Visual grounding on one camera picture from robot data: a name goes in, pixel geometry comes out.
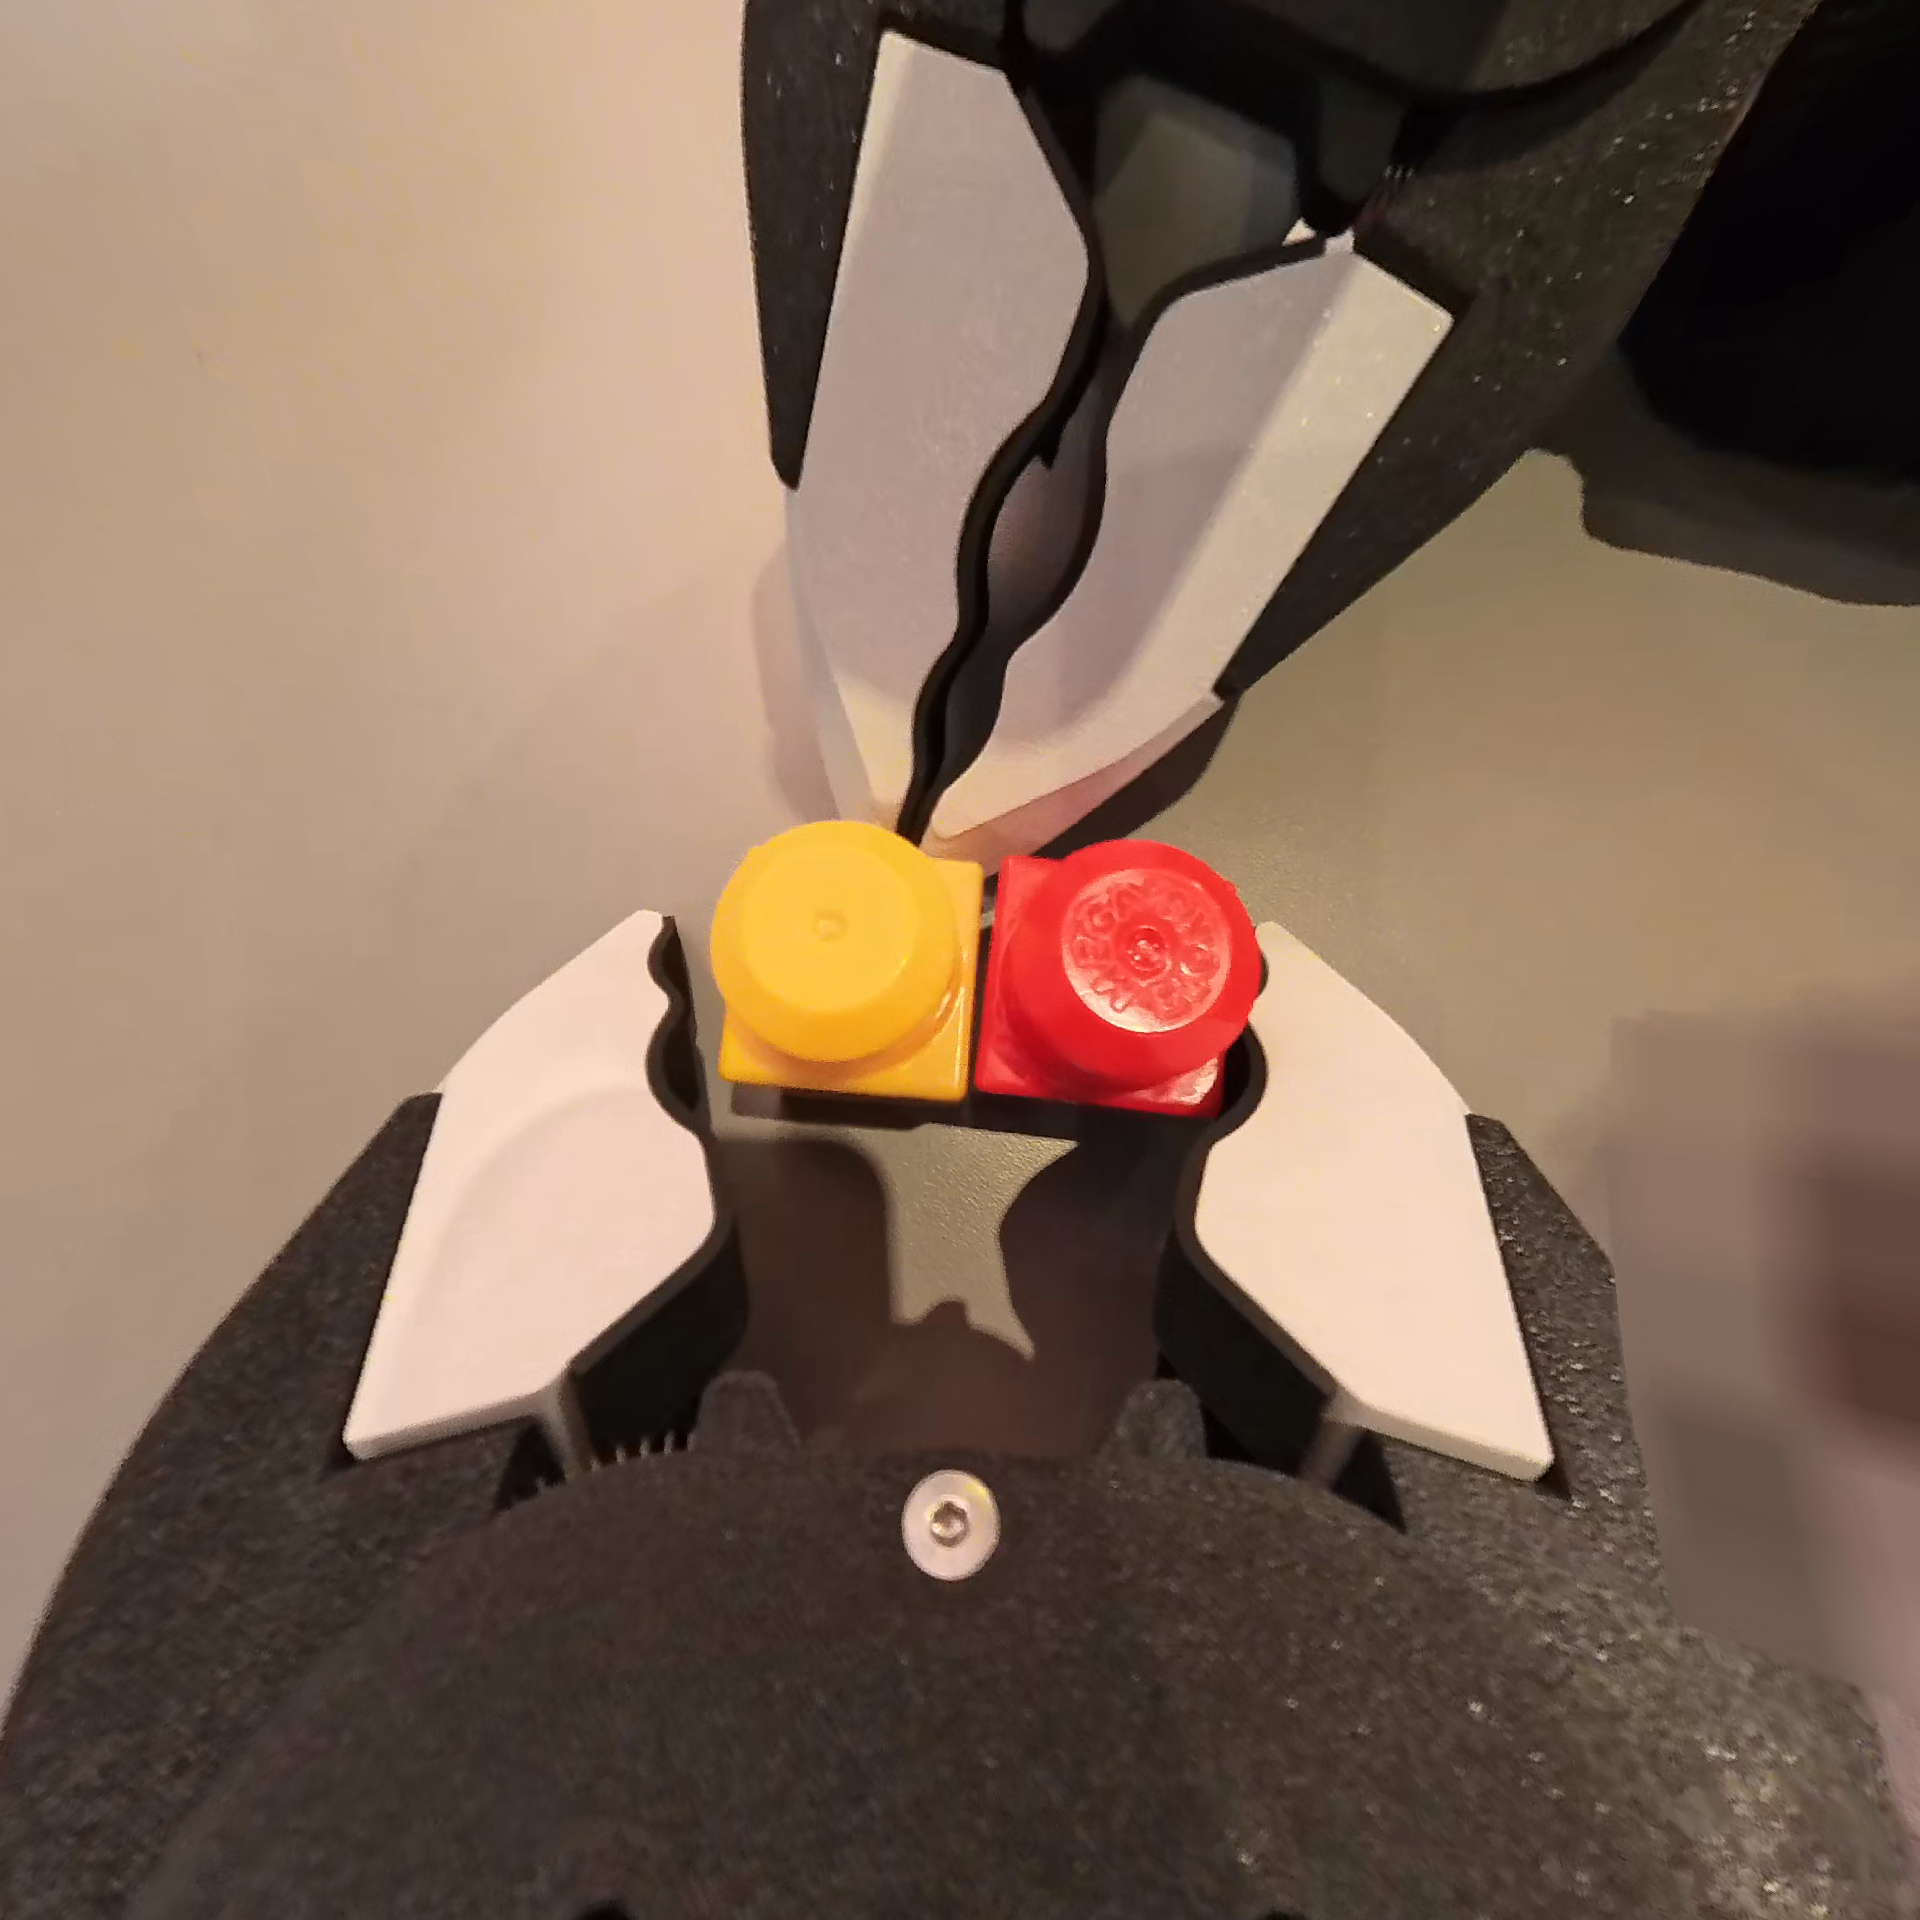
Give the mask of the red mega block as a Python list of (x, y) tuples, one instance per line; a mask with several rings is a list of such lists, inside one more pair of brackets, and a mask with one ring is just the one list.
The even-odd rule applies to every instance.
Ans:
[(1010, 854), (995, 886), (973, 1087), (1212, 1117), (1261, 979), (1238, 888), (1198, 854), (1145, 838)]

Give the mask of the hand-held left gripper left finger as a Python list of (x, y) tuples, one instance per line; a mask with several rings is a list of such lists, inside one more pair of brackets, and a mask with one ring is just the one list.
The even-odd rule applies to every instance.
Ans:
[(640, 909), (442, 1080), (345, 1448), (531, 1423), (557, 1463), (597, 1463), (670, 1429), (737, 1341), (686, 955)]

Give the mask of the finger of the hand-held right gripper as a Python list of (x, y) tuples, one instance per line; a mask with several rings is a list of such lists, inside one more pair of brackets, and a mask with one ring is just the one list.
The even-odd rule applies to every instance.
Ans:
[(1008, 77), (881, 36), (785, 554), (840, 812), (900, 812), (988, 622), (992, 523), (1089, 308), (1089, 239)]
[(931, 812), (934, 852), (1036, 852), (1224, 708), (1229, 661), (1451, 327), (1350, 238), (1164, 306), (1112, 413), (1085, 565), (1014, 647)]

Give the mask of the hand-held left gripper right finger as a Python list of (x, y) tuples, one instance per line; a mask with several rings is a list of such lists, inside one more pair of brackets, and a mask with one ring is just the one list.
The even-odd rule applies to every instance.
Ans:
[(1257, 1466), (1331, 1486), (1374, 1438), (1506, 1482), (1552, 1467), (1470, 1110), (1280, 923), (1246, 1076), (1170, 1220), (1170, 1372)]

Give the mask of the yellow mega block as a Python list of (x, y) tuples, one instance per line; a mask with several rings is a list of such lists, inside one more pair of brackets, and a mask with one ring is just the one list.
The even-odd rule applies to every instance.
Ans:
[(873, 823), (741, 858), (710, 918), (716, 1063), (739, 1087), (950, 1107), (971, 1085), (986, 871)]

